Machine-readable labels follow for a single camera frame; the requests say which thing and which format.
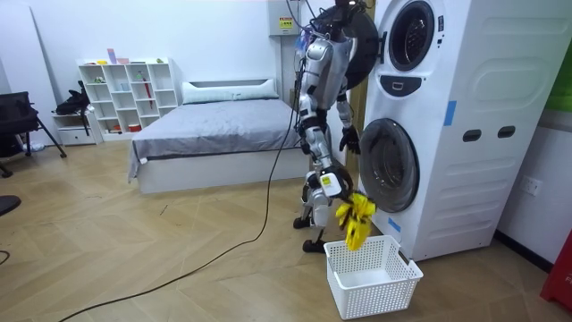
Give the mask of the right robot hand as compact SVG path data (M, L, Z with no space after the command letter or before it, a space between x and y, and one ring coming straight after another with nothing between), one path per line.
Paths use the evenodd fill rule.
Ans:
M354 189L354 183L344 166L325 168L319 177L324 193L334 199L347 199Z

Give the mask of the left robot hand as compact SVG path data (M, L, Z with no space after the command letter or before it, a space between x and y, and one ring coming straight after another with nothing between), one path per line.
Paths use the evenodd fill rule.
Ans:
M358 130L353 125L350 125L350 127L344 127L342 129L342 138L339 145L339 151L343 151L344 149L347 149L355 155L361 154Z

